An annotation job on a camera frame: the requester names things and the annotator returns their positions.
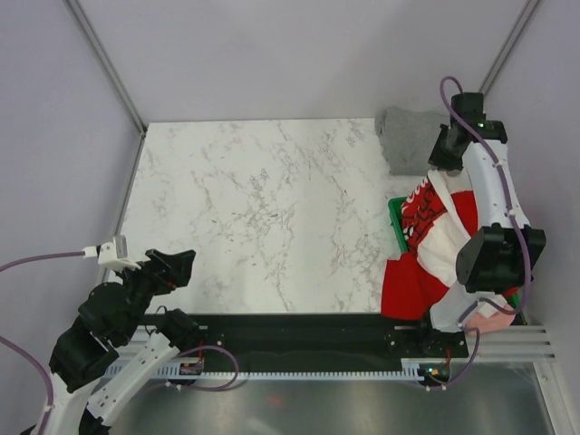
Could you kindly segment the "white red printed t shirt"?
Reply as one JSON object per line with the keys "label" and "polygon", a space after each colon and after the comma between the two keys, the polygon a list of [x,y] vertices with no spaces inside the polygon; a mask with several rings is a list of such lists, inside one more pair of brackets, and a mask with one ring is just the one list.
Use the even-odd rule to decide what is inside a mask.
{"label": "white red printed t shirt", "polygon": [[429,171],[406,198],[401,212],[409,251],[428,276],[451,287],[457,280],[457,255],[479,229],[469,175]]}

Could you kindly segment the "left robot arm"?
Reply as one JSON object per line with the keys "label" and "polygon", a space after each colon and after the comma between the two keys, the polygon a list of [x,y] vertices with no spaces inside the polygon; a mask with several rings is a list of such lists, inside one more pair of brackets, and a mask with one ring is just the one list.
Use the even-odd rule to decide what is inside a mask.
{"label": "left robot arm", "polygon": [[106,434],[160,366],[198,349],[196,323],[179,309],[167,311],[144,347],[114,378],[99,384],[118,360],[119,349],[131,341],[151,300],[189,283],[196,253],[150,249],[146,256],[122,265],[116,272],[119,282],[97,285],[79,306],[51,354],[52,387],[43,416],[27,433]]}

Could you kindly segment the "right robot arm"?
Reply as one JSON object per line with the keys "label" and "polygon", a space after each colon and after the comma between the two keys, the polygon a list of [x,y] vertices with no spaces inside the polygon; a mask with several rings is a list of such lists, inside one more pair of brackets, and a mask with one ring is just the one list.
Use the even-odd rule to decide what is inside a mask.
{"label": "right robot arm", "polygon": [[463,329],[477,309],[490,306],[508,314],[494,295],[517,288],[524,303],[546,245],[544,230],[532,228],[519,205],[508,166],[508,136],[501,121],[488,119],[483,94],[459,91],[443,102],[449,124],[441,125],[429,164],[437,173],[469,177],[479,228],[456,255],[456,280],[429,310],[431,325],[414,336],[417,350],[429,357],[443,351],[446,333]]}

